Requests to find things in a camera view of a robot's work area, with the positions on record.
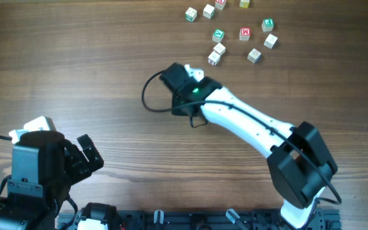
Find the wooden block green letter right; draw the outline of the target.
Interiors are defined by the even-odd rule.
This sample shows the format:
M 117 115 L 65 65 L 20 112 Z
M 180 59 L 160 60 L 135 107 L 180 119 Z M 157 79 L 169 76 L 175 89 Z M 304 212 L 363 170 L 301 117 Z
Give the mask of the wooden block green letter right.
M 274 21 L 272 18 L 264 19 L 262 23 L 263 32 L 269 32 L 274 28 Z

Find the wooden block plain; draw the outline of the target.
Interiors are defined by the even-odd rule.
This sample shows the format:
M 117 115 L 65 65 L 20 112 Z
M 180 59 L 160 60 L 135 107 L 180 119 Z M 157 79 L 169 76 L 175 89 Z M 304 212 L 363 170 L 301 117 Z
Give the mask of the wooden block plain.
M 216 46 L 214 46 L 213 50 L 219 55 L 222 56 L 225 51 L 226 51 L 226 47 L 223 46 L 221 43 L 216 44 Z
M 205 7 L 204 7 L 204 10 L 203 10 L 203 16 L 206 17 L 207 19 L 211 19 L 213 17 L 215 13 L 215 7 L 210 5 L 210 4 L 207 4 Z
M 261 57 L 261 52 L 259 52 L 257 49 L 252 49 L 247 56 L 247 59 L 251 62 L 251 63 L 256 63 L 259 58 Z

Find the wooden block plain top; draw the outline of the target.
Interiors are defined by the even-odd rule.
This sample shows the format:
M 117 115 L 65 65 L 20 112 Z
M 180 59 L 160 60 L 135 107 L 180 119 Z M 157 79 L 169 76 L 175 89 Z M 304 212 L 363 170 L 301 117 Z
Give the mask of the wooden block plain top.
M 213 17 L 215 13 L 215 7 L 210 5 L 210 4 L 207 4 L 205 7 L 204 7 L 204 10 L 203 10 L 203 16 L 206 17 L 207 19 L 211 19 Z

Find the wooden block far right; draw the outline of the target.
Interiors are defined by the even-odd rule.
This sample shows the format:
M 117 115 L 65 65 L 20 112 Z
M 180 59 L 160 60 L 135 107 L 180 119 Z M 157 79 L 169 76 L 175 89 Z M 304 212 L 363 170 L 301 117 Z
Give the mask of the wooden block far right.
M 278 38 L 272 34 L 269 34 L 266 40 L 264 41 L 264 46 L 272 49 L 276 44 Z

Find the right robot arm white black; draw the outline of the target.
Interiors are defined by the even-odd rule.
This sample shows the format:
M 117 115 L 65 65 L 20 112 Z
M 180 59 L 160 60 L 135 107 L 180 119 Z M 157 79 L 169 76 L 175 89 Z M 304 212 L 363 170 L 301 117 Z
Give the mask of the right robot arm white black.
M 201 69 L 173 63 L 160 73 L 172 93 L 174 115 L 201 116 L 255 148 L 265 159 L 273 186 L 284 198 L 280 216 L 294 229 L 308 226 L 338 167 L 318 129 L 271 118 L 238 99 Z

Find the wooden block plain lower right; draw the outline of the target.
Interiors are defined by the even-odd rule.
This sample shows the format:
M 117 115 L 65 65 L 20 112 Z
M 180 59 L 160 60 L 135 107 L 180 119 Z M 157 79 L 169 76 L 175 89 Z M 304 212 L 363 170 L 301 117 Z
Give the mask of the wooden block plain lower right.
M 251 62 L 251 63 L 256 63 L 259 58 L 261 57 L 261 52 L 259 52 L 257 49 L 252 49 L 247 56 L 247 59 Z

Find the wooden block red edge lower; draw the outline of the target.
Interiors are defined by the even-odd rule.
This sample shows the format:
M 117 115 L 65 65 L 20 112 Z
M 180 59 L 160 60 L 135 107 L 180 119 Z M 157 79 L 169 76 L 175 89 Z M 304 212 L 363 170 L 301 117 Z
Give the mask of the wooden block red edge lower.
M 209 64 L 216 66 L 220 61 L 220 54 L 213 51 L 209 56 L 208 56 L 208 62 Z

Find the wooden block red top edge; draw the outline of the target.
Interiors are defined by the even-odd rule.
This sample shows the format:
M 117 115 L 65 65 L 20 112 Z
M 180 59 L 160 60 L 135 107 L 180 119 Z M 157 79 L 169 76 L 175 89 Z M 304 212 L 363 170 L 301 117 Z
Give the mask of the wooden block red top edge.
M 223 10 L 226 5 L 226 0 L 215 0 L 215 7 L 219 10 Z

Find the wooden block green letter Y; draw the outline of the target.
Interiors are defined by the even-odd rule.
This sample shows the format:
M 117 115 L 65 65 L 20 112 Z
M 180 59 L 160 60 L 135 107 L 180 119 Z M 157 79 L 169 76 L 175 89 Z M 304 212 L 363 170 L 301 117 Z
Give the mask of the wooden block green letter Y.
M 216 29 L 212 35 L 212 40 L 216 43 L 220 43 L 223 40 L 225 32 L 220 29 Z

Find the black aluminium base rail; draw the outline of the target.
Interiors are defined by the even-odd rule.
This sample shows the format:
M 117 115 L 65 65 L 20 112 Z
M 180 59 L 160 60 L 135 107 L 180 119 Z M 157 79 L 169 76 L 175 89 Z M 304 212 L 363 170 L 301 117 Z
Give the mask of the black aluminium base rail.
M 162 224 L 154 221 L 154 212 L 118 211 L 116 229 L 293 229 L 281 219 L 280 210 L 261 209 L 252 211 L 236 211 L 240 216 L 240 224 L 233 223 L 226 211 L 199 212 L 164 212 Z M 74 216 L 73 213 L 61 213 L 58 218 L 60 229 Z M 305 229 L 341 230 L 339 210 L 317 208 Z

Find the wooden block red letter M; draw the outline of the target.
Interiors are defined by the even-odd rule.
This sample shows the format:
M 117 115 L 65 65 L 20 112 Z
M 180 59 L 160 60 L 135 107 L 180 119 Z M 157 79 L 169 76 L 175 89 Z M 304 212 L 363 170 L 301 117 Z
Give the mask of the wooden block red letter M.
M 248 41 L 251 36 L 251 28 L 249 27 L 241 27 L 239 33 L 239 40 L 240 41 Z

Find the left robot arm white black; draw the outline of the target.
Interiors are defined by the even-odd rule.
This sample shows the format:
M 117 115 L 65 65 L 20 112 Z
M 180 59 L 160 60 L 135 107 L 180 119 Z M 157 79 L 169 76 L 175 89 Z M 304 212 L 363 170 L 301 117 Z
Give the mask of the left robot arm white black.
M 75 212 L 72 185 L 90 177 L 104 160 L 88 135 L 72 144 L 57 131 L 23 134 L 14 144 L 11 174 L 0 184 L 0 229 L 54 229 L 64 202 Z

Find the wooden block green corner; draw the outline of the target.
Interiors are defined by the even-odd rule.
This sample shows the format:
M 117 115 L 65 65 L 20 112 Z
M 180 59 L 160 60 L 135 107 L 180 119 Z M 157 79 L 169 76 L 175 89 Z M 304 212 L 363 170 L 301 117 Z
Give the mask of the wooden block green corner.
M 195 21 L 196 17 L 197 17 L 197 10 L 189 7 L 188 10 L 185 12 L 185 18 L 188 21 L 193 22 Z

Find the yellow wooden block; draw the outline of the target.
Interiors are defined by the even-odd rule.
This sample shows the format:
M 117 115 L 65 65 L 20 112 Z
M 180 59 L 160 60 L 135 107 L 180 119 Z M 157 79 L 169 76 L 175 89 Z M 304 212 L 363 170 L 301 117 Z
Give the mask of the yellow wooden block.
M 240 8 L 248 8 L 250 4 L 250 0 L 240 0 Z

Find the wooden block plain middle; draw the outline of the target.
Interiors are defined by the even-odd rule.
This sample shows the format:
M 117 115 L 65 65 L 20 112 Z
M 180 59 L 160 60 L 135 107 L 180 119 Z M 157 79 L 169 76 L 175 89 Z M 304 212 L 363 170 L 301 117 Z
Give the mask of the wooden block plain middle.
M 213 50 L 219 55 L 222 56 L 225 51 L 226 51 L 226 47 L 223 46 L 221 43 L 216 44 L 216 46 L 214 46 Z

